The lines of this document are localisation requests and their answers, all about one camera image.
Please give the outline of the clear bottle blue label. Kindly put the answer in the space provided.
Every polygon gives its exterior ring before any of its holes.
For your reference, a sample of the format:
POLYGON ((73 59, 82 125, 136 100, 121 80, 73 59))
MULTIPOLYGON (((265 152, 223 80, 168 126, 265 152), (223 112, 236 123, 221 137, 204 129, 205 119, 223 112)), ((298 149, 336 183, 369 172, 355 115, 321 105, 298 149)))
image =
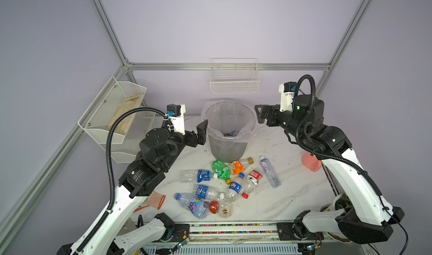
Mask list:
POLYGON ((228 132, 228 133, 224 133, 224 136, 225 137, 237 137, 238 133, 239 133, 239 131, 234 130, 234 131, 231 131, 231 132, 228 132))

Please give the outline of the white cap clear bottle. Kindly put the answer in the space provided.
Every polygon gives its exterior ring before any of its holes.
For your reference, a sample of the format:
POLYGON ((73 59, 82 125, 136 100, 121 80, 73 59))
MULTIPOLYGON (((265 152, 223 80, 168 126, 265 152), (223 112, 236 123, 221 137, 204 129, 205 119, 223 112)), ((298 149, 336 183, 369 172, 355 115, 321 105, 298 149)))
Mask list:
POLYGON ((270 185, 273 188, 277 188, 281 186, 281 181, 279 179, 279 176, 277 172, 274 170, 273 166, 271 165, 269 159, 265 156, 260 156, 259 159, 260 159, 260 165, 265 175, 267 176, 270 185))

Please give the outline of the colourful label water bottle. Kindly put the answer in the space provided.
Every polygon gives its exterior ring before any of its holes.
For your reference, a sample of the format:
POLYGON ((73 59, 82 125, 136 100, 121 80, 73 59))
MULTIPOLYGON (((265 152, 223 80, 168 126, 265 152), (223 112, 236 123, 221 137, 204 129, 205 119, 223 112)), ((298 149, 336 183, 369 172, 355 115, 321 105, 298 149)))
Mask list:
POLYGON ((176 193, 174 199, 182 208, 200 220, 205 219, 209 214, 209 204, 192 193, 176 193))

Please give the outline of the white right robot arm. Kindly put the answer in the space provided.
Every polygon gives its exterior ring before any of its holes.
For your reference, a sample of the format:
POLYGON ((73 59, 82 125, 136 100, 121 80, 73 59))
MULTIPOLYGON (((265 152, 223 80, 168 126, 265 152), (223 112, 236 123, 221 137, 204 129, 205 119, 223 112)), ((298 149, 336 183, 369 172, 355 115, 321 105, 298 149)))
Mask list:
POLYGON ((297 237, 327 232, 343 234, 357 244, 389 240, 393 224, 405 213, 383 197, 382 192, 357 159, 352 144, 338 127, 324 121, 324 102, 313 95, 297 95, 289 99, 288 108, 281 105, 256 105, 259 123, 283 128, 295 144, 322 161, 336 178, 351 201, 351 206, 329 212, 305 210, 294 220, 297 237))

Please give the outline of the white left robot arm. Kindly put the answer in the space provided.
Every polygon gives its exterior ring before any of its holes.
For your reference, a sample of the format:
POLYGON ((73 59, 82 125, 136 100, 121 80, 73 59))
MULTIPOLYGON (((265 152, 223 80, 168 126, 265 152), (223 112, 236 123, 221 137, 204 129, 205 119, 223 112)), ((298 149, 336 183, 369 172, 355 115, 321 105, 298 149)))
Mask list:
POLYGON ((147 224, 121 234, 132 213, 146 201, 165 179, 185 147, 203 145, 207 139, 208 121, 197 125, 197 131, 169 133, 162 127, 150 130, 140 142, 137 159, 128 165, 103 210, 83 237, 66 244, 59 255, 133 255, 147 244, 169 240, 175 223, 165 213, 155 215, 147 224))

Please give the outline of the green crushed plastic bottle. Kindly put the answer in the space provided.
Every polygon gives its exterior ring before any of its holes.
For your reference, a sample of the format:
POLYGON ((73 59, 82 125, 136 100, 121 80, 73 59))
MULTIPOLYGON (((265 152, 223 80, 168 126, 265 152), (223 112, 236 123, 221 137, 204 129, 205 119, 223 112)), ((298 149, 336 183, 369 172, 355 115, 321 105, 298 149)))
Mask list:
POLYGON ((224 162, 217 159, 212 163, 211 167, 214 174, 217 175, 218 179, 223 180, 227 185, 230 185, 232 183, 232 180, 230 178, 231 171, 224 162))

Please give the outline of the white mesh lower shelf tray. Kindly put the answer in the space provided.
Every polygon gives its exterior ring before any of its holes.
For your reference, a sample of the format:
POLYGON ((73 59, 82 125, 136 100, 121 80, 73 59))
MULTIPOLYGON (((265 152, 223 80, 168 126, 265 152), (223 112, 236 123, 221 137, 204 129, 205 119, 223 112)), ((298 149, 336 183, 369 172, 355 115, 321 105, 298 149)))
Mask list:
POLYGON ((116 163, 131 163, 140 151, 140 141, 152 128, 155 112, 139 111, 127 116, 115 128, 111 139, 111 158, 116 163))

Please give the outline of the white mesh shelf tray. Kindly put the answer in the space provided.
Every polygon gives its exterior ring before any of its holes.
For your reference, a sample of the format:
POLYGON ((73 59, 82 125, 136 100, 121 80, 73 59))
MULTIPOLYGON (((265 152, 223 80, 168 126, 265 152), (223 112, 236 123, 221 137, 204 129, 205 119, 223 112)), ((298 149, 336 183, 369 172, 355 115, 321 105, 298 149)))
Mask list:
POLYGON ((142 105, 147 88, 111 77, 78 121, 96 143, 105 144, 111 126, 124 112, 142 105))
POLYGON ((127 116, 115 128, 111 139, 111 158, 116 163, 131 163, 140 151, 140 141, 152 128, 155 112, 139 111, 127 116))

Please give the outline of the red cap round bottle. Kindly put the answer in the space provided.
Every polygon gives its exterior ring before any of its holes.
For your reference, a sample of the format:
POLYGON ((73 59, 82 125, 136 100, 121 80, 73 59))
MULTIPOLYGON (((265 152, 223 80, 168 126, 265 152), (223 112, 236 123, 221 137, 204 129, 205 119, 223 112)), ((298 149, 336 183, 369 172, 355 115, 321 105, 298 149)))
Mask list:
POLYGON ((231 202, 217 202, 211 201, 209 203, 209 211, 212 214, 218 214, 222 218, 229 218, 232 216, 233 212, 233 204, 231 202))

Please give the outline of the white mesh upper shelf tray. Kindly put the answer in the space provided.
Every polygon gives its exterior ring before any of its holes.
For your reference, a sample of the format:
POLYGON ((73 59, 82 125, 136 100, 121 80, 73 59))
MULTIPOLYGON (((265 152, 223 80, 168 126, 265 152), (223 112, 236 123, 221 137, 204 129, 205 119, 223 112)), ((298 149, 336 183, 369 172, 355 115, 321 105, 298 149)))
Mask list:
POLYGON ((147 88, 111 77, 78 121, 96 143, 105 144, 111 126, 124 112, 142 105, 147 88))

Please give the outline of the potted green plant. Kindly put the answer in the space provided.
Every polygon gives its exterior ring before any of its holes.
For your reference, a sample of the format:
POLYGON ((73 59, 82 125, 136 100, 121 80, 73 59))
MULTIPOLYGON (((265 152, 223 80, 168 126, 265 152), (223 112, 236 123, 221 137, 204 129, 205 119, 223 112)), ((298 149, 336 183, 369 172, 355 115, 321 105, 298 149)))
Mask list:
POLYGON ((334 198, 332 203, 322 206, 320 208, 320 211, 331 212, 331 211, 337 211, 352 206, 353 204, 346 194, 339 194, 334 198))

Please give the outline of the metal base rail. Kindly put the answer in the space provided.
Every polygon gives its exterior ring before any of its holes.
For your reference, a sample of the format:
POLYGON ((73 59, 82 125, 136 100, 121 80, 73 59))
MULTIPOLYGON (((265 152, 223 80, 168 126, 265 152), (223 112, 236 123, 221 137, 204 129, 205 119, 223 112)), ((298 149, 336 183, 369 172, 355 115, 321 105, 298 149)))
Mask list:
POLYGON ((325 240, 323 233, 296 238, 292 222, 196 222, 176 224, 171 240, 155 241, 138 255, 314 255, 325 240))

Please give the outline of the aluminium frame corner post right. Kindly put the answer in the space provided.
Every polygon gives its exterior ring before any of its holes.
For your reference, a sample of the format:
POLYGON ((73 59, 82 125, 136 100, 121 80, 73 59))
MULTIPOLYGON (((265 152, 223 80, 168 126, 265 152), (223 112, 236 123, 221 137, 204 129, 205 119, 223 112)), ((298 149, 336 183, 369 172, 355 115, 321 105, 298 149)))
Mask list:
POLYGON ((327 70, 324 70, 322 77, 320 78, 319 82, 317 83, 316 87, 316 94, 317 97, 320 97, 322 94, 325 86, 330 81, 331 75, 334 73, 337 64, 340 62, 344 52, 346 51, 348 45, 350 44, 351 40, 353 39, 357 29, 359 28, 362 20, 364 19, 369 7, 371 6, 373 0, 361 0, 356 11, 354 12, 354 15, 352 19, 350 20, 350 23, 348 24, 348 27, 345 30, 345 33, 343 34, 340 42, 338 43, 333 56, 330 59, 329 62, 329 68, 327 70))

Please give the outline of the aluminium frame corner post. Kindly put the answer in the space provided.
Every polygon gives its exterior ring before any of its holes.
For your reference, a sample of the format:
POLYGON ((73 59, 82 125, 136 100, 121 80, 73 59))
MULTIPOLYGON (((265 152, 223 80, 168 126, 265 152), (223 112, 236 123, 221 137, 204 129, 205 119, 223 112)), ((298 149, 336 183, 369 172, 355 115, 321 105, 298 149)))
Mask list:
POLYGON ((346 51, 348 45, 350 44, 351 40, 353 39, 357 29, 359 28, 362 20, 364 19, 369 7, 371 6, 373 0, 361 0, 356 11, 354 12, 354 15, 352 19, 350 20, 350 23, 348 24, 348 27, 345 30, 345 33, 343 34, 340 42, 338 43, 333 56, 330 59, 329 62, 329 68, 327 70, 324 70, 322 77, 320 78, 319 82, 317 83, 316 87, 316 94, 317 97, 320 97, 322 94, 325 86, 330 81, 331 75, 334 73, 337 64, 340 62, 344 52, 346 51))
POLYGON ((114 31, 114 28, 110 22, 109 16, 106 12, 106 9, 102 3, 102 0, 90 0, 96 15, 102 25, 103 30, 105 31, 108 40, 114 49, 114 53, 120 61, 120 67, 126 70, 126 75, 132 83, 136 83, 136 79, 133 75, 133 72, 129 69, 130 62, 127 59, 122 46, 119 42, 119 39, 114 31))

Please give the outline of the aluminium frame corner post left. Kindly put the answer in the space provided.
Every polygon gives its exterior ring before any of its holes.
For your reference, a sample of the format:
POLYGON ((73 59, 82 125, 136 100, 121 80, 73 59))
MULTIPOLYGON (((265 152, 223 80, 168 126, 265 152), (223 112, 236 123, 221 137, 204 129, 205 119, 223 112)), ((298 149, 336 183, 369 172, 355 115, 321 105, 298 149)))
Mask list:
POLYGON ((96 15, 102 25, 103 30, 105 31, 108 40, 114 49, 114 53, 120 61, 120 67, 126 70, 126 75, 132 83, 136 83, 136 79, 133 75, 133 72, 129 69, 130 62, 127 59, 122 46, 119 42, 119 39, 114 31, 114 28, 110 22, 109 16, 106 12, 106 9, 102 3, 102 0, 90 0, 96 15))

